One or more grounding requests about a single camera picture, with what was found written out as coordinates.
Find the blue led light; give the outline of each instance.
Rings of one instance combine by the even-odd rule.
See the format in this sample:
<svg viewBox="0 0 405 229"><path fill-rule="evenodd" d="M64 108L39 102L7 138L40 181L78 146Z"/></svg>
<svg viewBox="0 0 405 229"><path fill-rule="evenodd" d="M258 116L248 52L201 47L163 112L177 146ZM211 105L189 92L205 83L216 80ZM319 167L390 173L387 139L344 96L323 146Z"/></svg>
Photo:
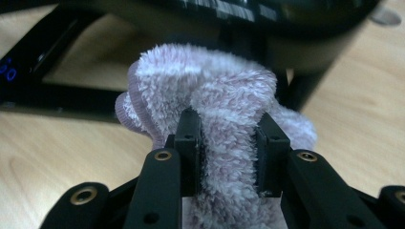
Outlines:
<svg viewBox="0 0 405 229"><path fill-rule="evenodd" d="M17 75L17 70L10 69L9 72L7 73L7 80L13 81L13 79L15 78L16 75Z"/></svg>
<svg viewBox="0 0 405 229"><path fill-rule="evenodd" d="M0 74L4 73L6 71L6 69L7 69L7 65L2 65L0 67Z"/></svg>

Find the wood grain surface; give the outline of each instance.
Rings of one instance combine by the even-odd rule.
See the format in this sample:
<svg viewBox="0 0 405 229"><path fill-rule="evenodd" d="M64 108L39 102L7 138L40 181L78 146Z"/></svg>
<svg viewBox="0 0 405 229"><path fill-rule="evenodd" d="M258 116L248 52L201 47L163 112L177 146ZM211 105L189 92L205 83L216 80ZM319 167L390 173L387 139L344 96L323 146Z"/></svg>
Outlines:
<svg viewBox="0 0 405 229"><path fill-rule="evenodd" d="M405 18L405 2L386 5ZM0 15L0 56L52 7ZM86 30L46 80L126 89L126 72L156 41L106 16ZM316 152L351 186L377 196L405 185L405 23L366 23L304 110ZM114 189L139 174L151 141L117 124L0 113L0 228L37 228L72 186Z"/></svg>

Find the cloth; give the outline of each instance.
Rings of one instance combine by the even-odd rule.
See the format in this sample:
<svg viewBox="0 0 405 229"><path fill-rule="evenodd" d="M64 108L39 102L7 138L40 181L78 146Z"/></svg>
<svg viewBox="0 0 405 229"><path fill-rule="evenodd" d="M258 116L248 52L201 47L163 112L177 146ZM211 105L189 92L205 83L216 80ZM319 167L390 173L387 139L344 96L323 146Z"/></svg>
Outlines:
<svg viewBox="0 0 405 229"><path fill-rule="evenodd" d="M166 44L143 53L128 76L118 119L152 137L154 149L176 132L182 110L191 106L201 117L203 188L183 199L183 228L287 228L280 199L255 191L254 128L269 113L292 149L311 150L316 134L308 119L279 105L271 71L230 53Z"/></svg>

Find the lavender towel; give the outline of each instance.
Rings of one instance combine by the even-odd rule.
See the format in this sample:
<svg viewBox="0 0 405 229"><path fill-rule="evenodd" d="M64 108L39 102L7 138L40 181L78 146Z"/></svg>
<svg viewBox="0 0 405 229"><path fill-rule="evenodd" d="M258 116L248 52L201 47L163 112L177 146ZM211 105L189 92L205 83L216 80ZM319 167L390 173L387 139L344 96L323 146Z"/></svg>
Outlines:
<svg viewBox="0 0 405 229"><path fill-rule="evenodd" d="M151 136L154 149L176 132L182 110L191 106L202 119L203 191L183 199L183 228L287 228L280 199L255 191L254 127L269 113L293 149L311 150L316 134L305 117L278 104L272 72L229 53L162 45L143 53L128 76L117 116Z"/></svg>

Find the black device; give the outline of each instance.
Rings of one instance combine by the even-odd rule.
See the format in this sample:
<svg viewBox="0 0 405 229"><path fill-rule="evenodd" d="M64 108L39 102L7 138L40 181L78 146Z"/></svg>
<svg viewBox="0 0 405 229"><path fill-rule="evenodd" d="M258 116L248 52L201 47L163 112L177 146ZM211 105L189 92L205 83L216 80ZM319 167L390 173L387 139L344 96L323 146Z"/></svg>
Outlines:
<svg viewBox="0 0 405 229"><path fill-rule="evenodd" d="M405 187L387 186L378 199L349 187L315 152L291 150L268 114L256 128L257 192L282 197L290 229L395 228L405 225ZM186 109L163 149L145 159L139 177L111 192L100 183L67 191L45 218L49 228L181 228L181 198L201 190L204 164L199 115Z"/></svg>
<svg viewBox="0 0 405 229"><path fill-rule="evenodd" d="M58 4L0 59L0 110L117 122L120 92L46 84L78 36L113 13L160 40L233 52L272 69L277 98L300 110L379 0L1 1L0 13ZM286 69L294 70L288 84Z"/></svg>

